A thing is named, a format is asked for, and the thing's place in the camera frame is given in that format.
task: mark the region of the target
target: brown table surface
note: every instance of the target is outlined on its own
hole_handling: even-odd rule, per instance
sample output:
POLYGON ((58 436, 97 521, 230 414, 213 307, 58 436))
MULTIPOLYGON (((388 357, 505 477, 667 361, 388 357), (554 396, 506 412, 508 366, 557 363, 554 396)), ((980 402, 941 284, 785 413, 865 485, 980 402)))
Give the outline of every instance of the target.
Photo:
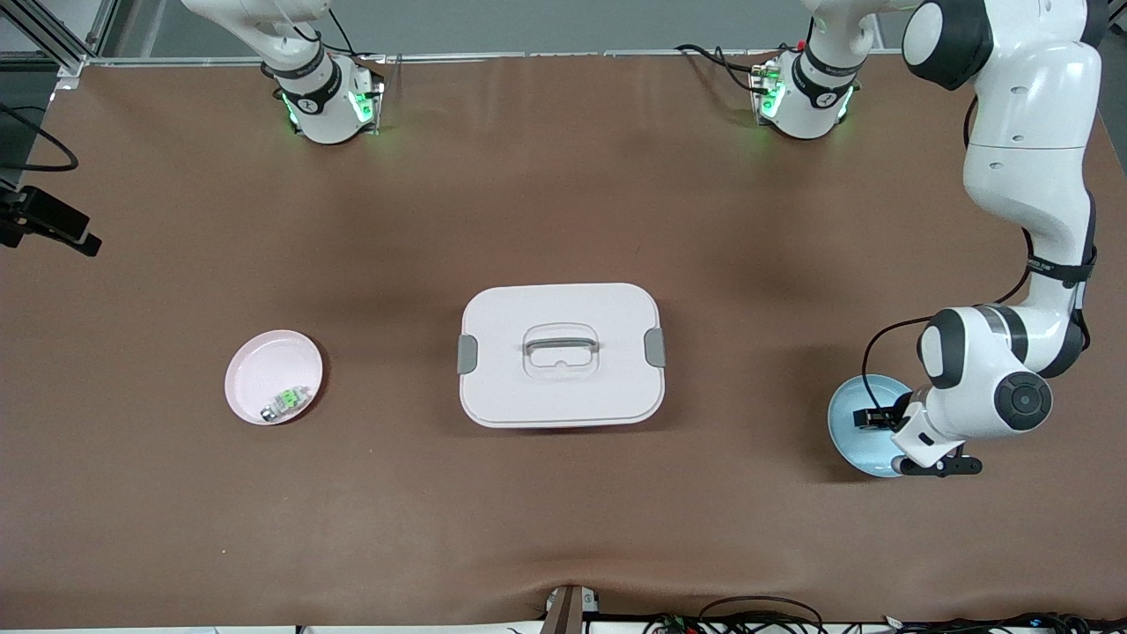
MULTIPOLYGON (((831 394, 881 327, 1008 288, 1023 243, 962 190, 969 91, 896 57, 863 79, 798 142, 685 59, 406 65, 380 135, 318 146, 257 69, 88 69, 46 120, 82 167, 34 182, 105 247, 2 253, 0 626, 522 619, 565 582, 604 611, 1127 611, 1127 182, 1103 127, 1095 343, 1050 422, 973 444, 979 477, 867 479, 831 394), (598 280, 657 298, 660 411, 470 422, 470 297, 598 280), (300 422, 256 428, 223 374, 273 329, 314 338, 330 377, 300 422)), ((920 385, 917 332, 873 370, 920 385)))

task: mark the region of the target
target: metal frame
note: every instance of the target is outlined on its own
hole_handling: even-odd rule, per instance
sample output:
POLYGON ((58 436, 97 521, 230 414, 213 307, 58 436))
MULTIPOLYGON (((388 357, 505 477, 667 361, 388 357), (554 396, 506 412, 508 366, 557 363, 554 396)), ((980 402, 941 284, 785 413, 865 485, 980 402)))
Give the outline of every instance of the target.
MULTIPOLYGON (((726 55, 762 55, 777 52, 775 48, 733 48, 725 51, 726 55)), ((604 57, 632 57, 632 56, 675 56, 695 55, 696 53, 684 53, 672 48, 655 50, 613 50, 602 53, 438 53, 438 54, 372 54, 360 55, 361 60, 376 64, 411 64, 411 63, 458 63, 458 62, 482 62, 497 57, 559 57, 559 56, 583 56, 597 55, 604 57)), ((870 55, 899 55, 899 48, 873 48, 870 55)), ((114 66, 114 68, 207 68, 207 66, 258 66, 263 60, 259 57, 97 57, 89 60, 90 65, 114 66)))
POLYGON ((78 75, 87 60, 94 56, 86 42, 63 26, 38 0, 0 0, 0 14, 66 74, 78 75))
POLYGON ((99 0, 98 14, 90 25, 90 33, 87 35, 87 44, 92 47, 95 55, 100 55, 106 45, 106 33, 109 25, 117 19, 117 10, 122 6, 122 0, 99 0))

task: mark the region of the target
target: wire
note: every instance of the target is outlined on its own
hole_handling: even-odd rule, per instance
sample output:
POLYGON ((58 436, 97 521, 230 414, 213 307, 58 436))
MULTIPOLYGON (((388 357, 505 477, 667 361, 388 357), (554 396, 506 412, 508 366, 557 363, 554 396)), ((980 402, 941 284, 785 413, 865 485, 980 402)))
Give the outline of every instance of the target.
POLYGON ((15 118, 16 120, 18 120, 18 122, 23 123, 24 125, 26 125, 28 128, 30 128, 33 132, 35 132, 35 134, 37 136, 43 136, 44 139, 46 139, 47 141, 50 141, 51 144, 53 144, 54 146, 56 146, 60 150, 62 150, 62 152, 64 154, 66 154, 66 160, 68 160, 66 164, 35 164, 35 163, 27 163, 27 162, 0 162, 0 169, 21 169, 24 171, 70 171, 72 169, 77 169, 78 168, 78 157, 74 155, 74 152, 72 152, 70 150, 70 148, 68 148, 66 145, 64 145, 63 142, 60 141, 59 139, 55 139, 54 136, 52 136, 51 133, 48 133, 47 131, 45 131, 42 127, 39 127, 38 125, 36 125, 33 120, 30 120, 29 118, 27 118, 24 115, 19 114, 19 110, 21 110, 21 109, 36 108, 36 107, 37 106, 18 106, 18 107, 12 108, 12 107, 9 107, 6 104, 0 102, 0 110, 3 110, 6 113, 8 113, 8 116, 10 116, 10 117, 15 118))
POLYGON ((760 88, 757 86, 751 86, 748 83, 744 83, 743 81, 740 81, 739 78, 736 77, 736 72, 733 69, 733 65, 728 62, 728 57, 724 56, 724 51, 719 46, 716 47, 716 54, 717 54, 718 57, 720 57, 720 63, 724 64, 725 70, 728 71, 728 77, 730 77, 731 80, 735 81, 737 86, 739 86, 744 90, 747 90, 748 92, 753 92, 755 95, 766 95, 767 93, 766 88, 760 88))
POLYGON ((970 115, 975 111, 975 106, 978 105, 978 95, 975 95, 974 99, 970 99, 970 105, 967 106, 967 116, 962 117, 962 146, 970 146, 970 115))
POLYGON ((348 34, 345 33, 345 27, 340 26, 340 20, 337 19, 337 14, 332 10, 331 7, 329 8, 329 17, 332 18, 332 24, 337 25, 337 30, 340 32, 340 37, 345 38, 345 46, 348 46, 348 52, 352 53, 352 55, 355 57, 356 48, 353 48, 352 39, 349 39, 348 34))
POLYGON ((802 631, 804 634, 806 632, 806 628, 802 627, 802 626, 810 625, 810 626, 814 626, 818 631, 819 634, 827 634, 826 633, 826 628, 825 628, 825 622, 822 618, 822 614, 819 614, 818 610, 814 609, 813 607, 810 607, 810 606, 808 606, 808 605, 806 605, 806 604, 804 604, 801 601, 796 601, 793 599, 787 599, 784 597, 773 597, 773 596, 770 596, 770 595, 747 595, 747 596, 742 596, 742 597, 728 597, 726 599, 719 599, 719 600, 712 601, 711 604, 709 604, 709 605, 704 606, 703 608, 701 608, 701 611, 696 615, 696 619, 698 620, 703 620, 704 615, 708 614, 709 610, 711 610, 712 608, 716 608, 718 606, 722 606, 722 605, 726 605, 726 604, 735 604, 735 602, 747 602, 747 601, 761 601, 761 602, 762 601, 767 601, 767 602, 778 602, 778 604, 787 604, 787 605, 796 606, 796 607, 801 608, 802 610, 811 614, 814 616, 814 619, 811 620, 809 618, 799 617, 799 616, 792 616, 792 615, 788 615, 788 614, 780 613, 780 611, 774 611, 774 610, 749 610, 749 611, 736 613, 734 615, 729 615, 729 616, 722 617, 722 618, 717 618, 717 619, 713 619, 713 620, 720 620, 721 623, 724 623, 726 625, 729 625, 729 626, 730 625, 735 625, 736 629, 739 631, 739 632, 747 632, 746 628, 745 628, 745 624, 747 624, 747 623, 762 623, 763 624, 760 627, 747 632, 747 634, 754 634, 754 633, 756 633, 756 632, 758 632, 761 629, 764 629, 765 627, 769 627, 771 625, 777 625, 779 627, 782 627, 783 629, 787 629, 791 634, 798 634, 798 632, 796 632, 791 627, 793 625, 798 625, 801 628, 801 631, 802 631))
POLYGON ((748 92, 754 92, 756 95, 767 93, 766 89, 764 88, 760 88, 757 86, 751 86, 740 81, 739 78, 736 77, 736 71, 738 70, 739 72, 752 72, 752 66, 745 66, 743 64, 734 64, 729 62, 728 57, 726 57, 724 54, 724 50, 720 48, 719 46, 717 46, 716 52, 711 54, 695 44, 682 44, 681 46, 677 46, 675 50, 682 52, 694 51, 696 53, 700 53, 701 55, 704 56, 704 59, 712 62, 713 64, 722 65, 725 70, 728 71, 728 77, 730 77, 731 80, 735 81, 736 84, 743 88, 744 90, 747 90, 748 92))
POLYGON ((332 9, 329 9, 329 17, 331 17, 332 18, 332 23, 335 25, 337 25, 337 30, 339 30, 340 32, 340 36, 344 37, 344 39, 345 39, 345 46, 347 46, 347 47, 334 46, 331 44, 326 44, 325 39, 321 37, 321 32, 317 30, 316 28, 313 29, 313 33, 317 34, 317 37, 310 37, 308 35, 305 35, 296 26, 294 27, 294 30, 298 32, 298 36, 301 37, 302 39, 304 39, 305 42, 320 43, 322 46, 325 46, 329 51, 334 51, 336 53, 346 53, 349 57, 363 57, 364 55, 378 55, 379 54, 379 53, 357 53, 356 50, 353 48, 352 39, 348 38, 348 34, 345 33, 344 27, 340 26, 340 20, 337 19, 337 15, 335 12, 332 12, 332 9))
MULTIPOLYGON (((1026 238, 1026 257, 1028 259, 1030 256, 1033 255, 1033 238, 1029 234, 1029 231, 1027 231, 1024 229, 1021 230, 1021 233, 1026 238)), ((1018 283, 1014 284, 1012 288, 1010 288, 1009 291, 1006 291, 1005 294, 1003 294, 1002 296, 995 298, 992 303, 1003 303, 1003 302, 1008 301, 1010 297, 1012 297, 1013 295, 1018 294, 1018 291, 1020 291, 1021 287, 1026 285, 1027 280, 1029 280, 1029 267, 1028 266, 1021 270, 1021 277, 1018 279, 1018 283)), ((1084 320, 1084 315, 1083 314, 1080 314, 1080 320, 1081 321, 1084 320)), ((893 324, 891 327, 886 327, 886 328, 881 329, 880 332, 878 332, 876 336, 872 336, 872 339, 869 340, 869 346, 864 347, 864 355, 861 356, 861 383, 864 384, 864 392, 869 393, 869 400, 872 401, 872 405, 878 411, 882 411, 884 407, 881 407, 880 403, 877 401, 877 396, 872 393, 872 387, 869 386, 869 354, 872 352, 872 347, 876 346, 878 341, 880 341, 880 338, 885 337, 886 334, 888 334, 888 333, 890 333, 890 332, 893 332, 893 331, 895 331, 897 329, 904 329, 906 327, 914 327, 915 324, 923 324, 924 322, 930 322, 930 321, 931 321, 931 315, 929 315, 929 316, 915 316, 915 319, 913 319, 913 320, 906 320, 904 322, 897 322, 897 323, 893 324)))
POLYGON ((905 623, 895 634, 992 634, 1010 632, 1010 627, 1038 627, 1054 634, 1091 634, 1093 629, 1115 634, 1127 628, 1127 618, 1085 620, 1072 614, 1027 613, 1002 620, 953 619, 940 623, 905 623))
POLYGON ((725 64, 724 60, 721 60, 720 57, 717 57, 712 53, 709 53, 708 51, 706 51, 704 48, 701 48, 700 46, 698 46, 695 44, 682 44, 681 46, 677 46, 676 48, 674 48, 674 51, 681 51, 681 52, 692 51, 694 53, 699 53, 701 56, 703 56, 706 60, 712 62, 713 64, 719 64, 721 66, 722 65, 728 65, 733 70, 738 70, 739 72, 752 72, 752 66, 745 66, 743 64, 734 64, 731 62, 728 62, 727 64, 725 64))

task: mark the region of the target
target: gray clip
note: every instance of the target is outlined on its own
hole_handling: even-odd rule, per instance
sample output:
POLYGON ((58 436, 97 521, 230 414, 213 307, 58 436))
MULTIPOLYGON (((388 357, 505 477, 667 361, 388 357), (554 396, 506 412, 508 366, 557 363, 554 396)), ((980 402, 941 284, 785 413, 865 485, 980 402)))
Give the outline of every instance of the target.
POLYGON ((646 363, 655 368, 665 368, 665 337, 662 329, 650 329, 642 337, 646 347, 646 363))
POLYGON ((469 375, 478 369, 478 340, 473 336, 458 338, 458 374, 469 375))

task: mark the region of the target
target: plate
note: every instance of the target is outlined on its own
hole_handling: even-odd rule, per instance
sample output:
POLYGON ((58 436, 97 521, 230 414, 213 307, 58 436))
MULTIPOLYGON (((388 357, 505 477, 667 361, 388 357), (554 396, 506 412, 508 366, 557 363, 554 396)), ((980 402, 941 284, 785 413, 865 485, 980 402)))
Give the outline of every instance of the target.
POLYGON ((255 426, 278 426, 292 421, 313 402, 321 390, 321 351, 312 340, 293 331, 270 331, 242 345, 227 368, 227 404, 240 419, 255 426), (278 394, 294 387, 309 389, 300 408, 273 421, 261 411, 278 394))
MULTIPOLYGON (((869 375, 869 387, 881 408, 889 408, 900 395, 912 392, 896 379, 869 375)), ((893 444, 891 430, 867 430, 853 425, 853 412, 872 408, 872 400, 864 390, 861 377, 842 384, 829 400, 829 437, 834 447, 849 464, 877 477, 899 477, 893 470, 893 459, 903 456, 893 444)))

